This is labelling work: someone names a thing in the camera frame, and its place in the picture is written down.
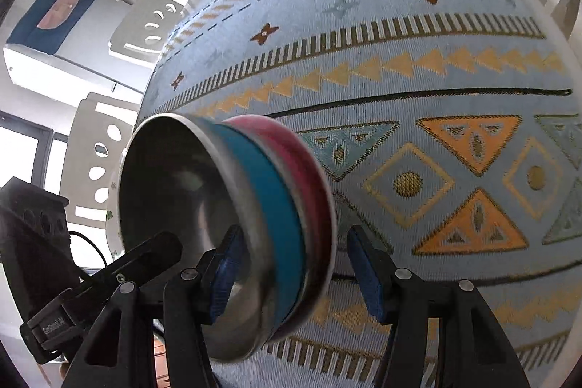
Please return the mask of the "patterned blue table mat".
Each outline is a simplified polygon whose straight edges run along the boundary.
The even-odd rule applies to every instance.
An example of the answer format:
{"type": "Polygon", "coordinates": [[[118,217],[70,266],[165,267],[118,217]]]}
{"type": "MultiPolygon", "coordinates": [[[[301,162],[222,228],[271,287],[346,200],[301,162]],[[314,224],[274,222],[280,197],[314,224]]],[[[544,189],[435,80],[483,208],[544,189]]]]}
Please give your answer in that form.
{"type": "Polygon", "coordinates": [[[211,0],[140,109],[271,116],[425,279],[473,281],[529,382],[581,303],[580,69],[530,0],[211,0]]]}

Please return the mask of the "white chair far left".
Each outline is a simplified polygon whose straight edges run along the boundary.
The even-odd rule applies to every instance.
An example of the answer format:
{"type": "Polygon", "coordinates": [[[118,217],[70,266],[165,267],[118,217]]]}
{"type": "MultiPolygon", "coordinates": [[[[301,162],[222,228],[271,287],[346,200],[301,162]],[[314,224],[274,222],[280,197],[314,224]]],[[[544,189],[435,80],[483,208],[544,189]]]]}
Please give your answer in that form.
{"type": "Polygon", "coordinates": [[[108,42],[111,56],[141,66],[158,62],[188,0],[136,0],[108,42]]]}

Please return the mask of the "white chair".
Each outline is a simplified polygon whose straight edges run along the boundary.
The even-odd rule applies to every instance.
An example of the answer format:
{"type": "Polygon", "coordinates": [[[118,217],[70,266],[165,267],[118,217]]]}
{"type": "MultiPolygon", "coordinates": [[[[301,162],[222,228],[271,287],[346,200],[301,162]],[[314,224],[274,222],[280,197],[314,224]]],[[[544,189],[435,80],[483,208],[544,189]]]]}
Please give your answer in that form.
{"type": "Polygon", "coordinates": [[[67,140],[60,195],[67,221],[104,228],[111,179],[137,119],[138,105],[91,92],[79,103],[67,140]]]}
{"type": "Polygon", "coordinates": [[[141,66],[158,62],[188,0],[136,0],[108,42],[111,56],[141,66]]]}

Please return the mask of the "magenta steel bowl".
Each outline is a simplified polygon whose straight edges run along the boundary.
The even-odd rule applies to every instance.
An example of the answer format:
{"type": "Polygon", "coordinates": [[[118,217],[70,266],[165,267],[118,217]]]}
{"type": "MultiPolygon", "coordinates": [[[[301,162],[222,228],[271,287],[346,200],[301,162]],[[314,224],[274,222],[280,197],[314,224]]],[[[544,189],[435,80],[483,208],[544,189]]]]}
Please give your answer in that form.
{"type": "Polygon", "coordinates": [[[225,123],[266,153],[290,192],[301,224],[304,281],[292,310],[272,336],[277,341],[299,329],[327,292],[337,245],[334,199],[320,163],[287,126],[256,114],[231,117],[225,123]]]}

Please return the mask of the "blue wall hanging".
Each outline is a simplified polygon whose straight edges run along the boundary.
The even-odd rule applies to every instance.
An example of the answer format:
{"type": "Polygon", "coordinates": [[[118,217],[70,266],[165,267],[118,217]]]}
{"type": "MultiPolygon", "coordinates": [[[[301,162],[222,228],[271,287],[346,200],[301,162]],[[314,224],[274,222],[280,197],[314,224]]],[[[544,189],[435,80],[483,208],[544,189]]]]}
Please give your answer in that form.
{"type": "Polygon", "coordinates": [[[36,0],[7,39],[48,55],[55,54],[95,0],[36,0]]]}

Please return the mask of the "blue steel bowl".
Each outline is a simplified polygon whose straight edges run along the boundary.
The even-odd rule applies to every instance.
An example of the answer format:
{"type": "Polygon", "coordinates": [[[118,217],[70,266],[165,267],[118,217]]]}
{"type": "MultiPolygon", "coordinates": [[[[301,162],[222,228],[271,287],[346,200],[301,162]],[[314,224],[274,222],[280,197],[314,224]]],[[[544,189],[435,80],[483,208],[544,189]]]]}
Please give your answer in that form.
{"type": "Polygon", "coordinates": [[[204,327],[219,363],[246,359],[295,308],[305,286],[305,244],[292,195],[254,141],[229,125],[157,114],[134,131],[118,183],[125,250],[160,231],[180,239],[180,267],[195,266],[232,225],[244,238],[226,307],[204,327]]]}

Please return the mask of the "white chair near left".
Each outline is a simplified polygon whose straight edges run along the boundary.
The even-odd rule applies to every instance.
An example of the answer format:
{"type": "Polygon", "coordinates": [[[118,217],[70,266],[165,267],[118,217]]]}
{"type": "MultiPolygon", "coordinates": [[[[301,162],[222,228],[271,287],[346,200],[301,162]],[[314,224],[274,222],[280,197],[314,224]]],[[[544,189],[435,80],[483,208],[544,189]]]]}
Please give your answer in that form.
{"type": "Polygon", "coordinates": [[[137,119],[138,105],[91,92],[79,103],[67,140],[60,195],[67,221],[104,228],[111,179],[137,119]]]}

